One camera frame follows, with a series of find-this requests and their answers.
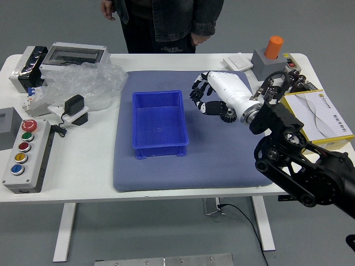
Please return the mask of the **person's left hand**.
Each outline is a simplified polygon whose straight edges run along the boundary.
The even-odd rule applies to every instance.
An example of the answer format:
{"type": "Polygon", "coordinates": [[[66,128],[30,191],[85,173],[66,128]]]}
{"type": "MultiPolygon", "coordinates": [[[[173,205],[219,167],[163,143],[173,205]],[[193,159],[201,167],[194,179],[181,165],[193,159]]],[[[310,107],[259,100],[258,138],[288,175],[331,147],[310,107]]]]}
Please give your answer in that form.
{"type": "Polygon", "coordinates": [[[191,35],[191,44],[195,47],[198,46],[199,44],[204,43],[210,38],[210,36],[197,35],[193,32],[191,32],[190,35],[191,35]]]}

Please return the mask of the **person's right hand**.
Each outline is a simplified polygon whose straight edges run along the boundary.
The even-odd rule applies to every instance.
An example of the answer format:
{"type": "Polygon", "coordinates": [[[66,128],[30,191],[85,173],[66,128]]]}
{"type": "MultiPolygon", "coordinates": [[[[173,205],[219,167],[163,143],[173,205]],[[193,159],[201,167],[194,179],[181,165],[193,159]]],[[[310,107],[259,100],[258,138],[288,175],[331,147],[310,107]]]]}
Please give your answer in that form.
{"type": "Polygon", "coordinates": [[[101,0],[100,10],[105,19],[109,21],[115,21],[113,13],[115,13],[114,2],[110,0],[101,0]]]}

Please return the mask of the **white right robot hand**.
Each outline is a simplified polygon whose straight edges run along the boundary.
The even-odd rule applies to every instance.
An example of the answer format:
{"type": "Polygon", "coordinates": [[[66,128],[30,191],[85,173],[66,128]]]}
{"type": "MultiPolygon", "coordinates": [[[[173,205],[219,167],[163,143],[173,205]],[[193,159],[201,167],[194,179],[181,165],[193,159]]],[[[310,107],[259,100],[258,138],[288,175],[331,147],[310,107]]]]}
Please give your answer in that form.
{"type": "Polygon", "coordinates": [[[215,71],[201,73],[196,78],[190,99],[205,115],[219,116],[226,123],[239,120],[246,125],[253,121],[262,106],[252,98],[252,93],[238,75],[215,71]],[[209,96],[212,92],[216,92],[220,100],[201,100],[204,93],[209,96]]]}

